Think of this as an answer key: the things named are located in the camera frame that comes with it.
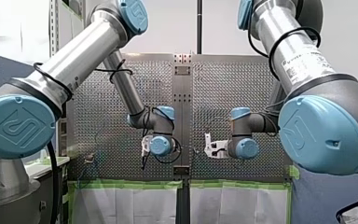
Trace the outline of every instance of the robotic arm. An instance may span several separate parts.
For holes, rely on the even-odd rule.
[[[167,106],[145,109],[119,52],[133,37],[145,32],[147,26],[141,0],[100,4],[91,12],[88,27],[48,62],[36,63],[31,75],[12,78],[0,87],[0,209],[4,208],[1,205],[16,206],[17,201],[36,195],[39,184],[29,181],[19,159],[35,154],[51,141],[62,105],[102,62],[108,69],[104,71],[113,72],[111,81],[129,111],[129,124],[154,130],[145,147],[157,156],[172,152],[173,109]],[[55,173],[53,179],[57,180],[53,182],[58,186],[58,172]],[[58,189],[54,191],[53,204],[57,205]],[[21,220],[18,222],[38,223],[39,201],[33,200],[28,205],[34,210],[27,211],[27,216],[18,216]],[[52,213],[51,221],[55,222],[55,218],[56,213]],[[0,223],[8,220],[0,217]]]
[[[279,117],[268,115],[280,127],[286,153],[314,173],[352,175],[358,173],[358,81],[337,73],[314,46],[322,20],[322,3],[314,0],[242,0],[239,13],[239,27],[261,40],[269,55],[282,86],[275,89],[287,95]],[[259,132],[265,122],[249,108],[233,111],[228,151],[249,142],[246,134]]]
[[[90,15],[89,26],[48,62],[36,65],[28,77],[12,78],[0,88],[0,159],[23,158],[41,150],[54,134],[62,105],[101,62],[108,71],[117,70],[111,81],[129,111],[131,126],[154,130],[152,152],[172,151],[173,109],[158,107],[143,123],[145,106],[119,52],[147,29],[143,3],[103,3]]]

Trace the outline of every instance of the white object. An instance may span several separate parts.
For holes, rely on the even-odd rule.
[[[150,142],[153,139],[153,135],[147,135],[142,139],[142,157],[147,156],[150,152]]]
[[[60,167],[69,162],[69,157],[57,157],[57,165]],[[37,179],[45,173],[51,171],[51,165],[46,165],[41,161],[36,161],[29,165],[24,165],[30,179]]]
[[[286,224],[287,189],[191,189],[190,223]]]
[[[211,142],[211,134],[205,134],[204,152],[209,158],[228,159],[230,158],[227,151],[228,140]]]
[[[77,189],[76,224],[174,224],[176,189]]]

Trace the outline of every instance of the white cloth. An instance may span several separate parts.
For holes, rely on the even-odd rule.
[[[286,224],[287,189],[191,189],[192,224]]]
[[[76,190],[74,224],[175,224],[176,189]]]

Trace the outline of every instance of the green tape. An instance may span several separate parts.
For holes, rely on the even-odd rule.
[[[275,189],[285,190],[291,187],[286,183],[261,183],[254,181],[235,181],[235,180],[191,180],[190,187],[193,189]]]
[[[62,195],[62,203],[67,203],[68,200],[69,200],[68,193],[66,193],[65,195]]]
[[[70,181],[68,185],[77,188],[77,181]],[[182,181],[127,181],[97,179],[80,181],[82,189],[180,189]]]
[[[70,181],[68,181],[68,199],[69,199],[69,203],[68,203],[68,223],[72,224],[72,212],[74,211],[74,203],[75,203],[75,185],[74,184],[69,184]]]
[[[292,194],[293,194],[293,187],[290,185],[289,189],[287,190],[287,207],[286,207],[286,223],[292,223]]]
[[[294,165],[289,166],[289,175],[294,179],[300,178],[300,171]]]

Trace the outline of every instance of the white wall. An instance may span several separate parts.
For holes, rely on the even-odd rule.
[[[0,56],[32,64],[49,58],[49,0],[0,0]]]
[[[92,8],[102,0],[86,0]],[[358,4],[353,0],[322,0],[324,27],[321,52],[338,72],[358,78]],[[240,0],[203,1],[205,54],[256,55],[247,34],[237,28]],[[135,37],[123,52],[183,52],[197,49],[196,0],[144,0],[149,29]]]

